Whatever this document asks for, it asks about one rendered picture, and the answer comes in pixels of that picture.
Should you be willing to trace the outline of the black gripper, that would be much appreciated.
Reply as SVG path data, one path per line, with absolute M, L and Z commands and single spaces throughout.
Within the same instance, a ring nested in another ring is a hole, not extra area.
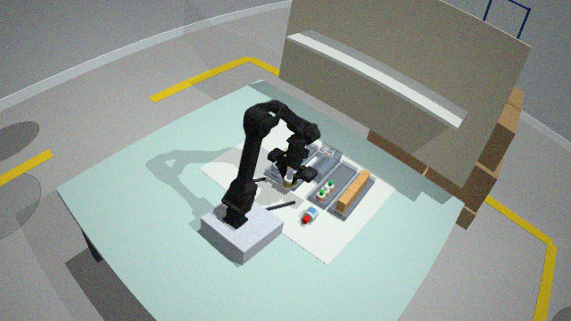
M 286 152 L 280 150 L 279 148 L 275 148 L 268 154 L 268 160 L 271 162 L 277 162 L 275 165 L 277 166 L 281 177 L 284 179 L 287 171 L 287 166 L 292 169 L 295 169 L 297 172 L 293 175 L 292 185 L 298 180 L 301 179 L 307 183 L 310 183 L 317 175 L 318 171 L 311 166 L 304 166 L 301 165 L 303 162 L 302 156 L 305 154 L 305 151 L 301 154 L 294 154 L 291 153 L 288 149 Z M 286 155 L 283 156 L 283 155 Z

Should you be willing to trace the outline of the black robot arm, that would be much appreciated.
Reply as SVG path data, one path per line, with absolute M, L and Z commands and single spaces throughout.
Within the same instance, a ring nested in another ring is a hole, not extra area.
M 276 116 L 273 117 L 269 112 Z M 262 139 L 278 125 L 280 118 L 286 122 L 288 129 L 295 133 L 286 140 L 289 143 L 288 150 L 294 154 L 305 151 L 302 159 L 307 159 L 310 152 L 305 145 L 310 145 L 321 137 L 318 124 L 298 117 L 286 104 L 278 100 L 256 103 L 245 111 L 243 127 L 246 137 L 238 175 L 221 199 L 221 202 L 227 206 L 227 214 L 223 220 L 225 219 L 224 221 L 235 229 L 248 220 L 245 214 L 252 209 L 256 196 L 258 185 L 252 179 Z

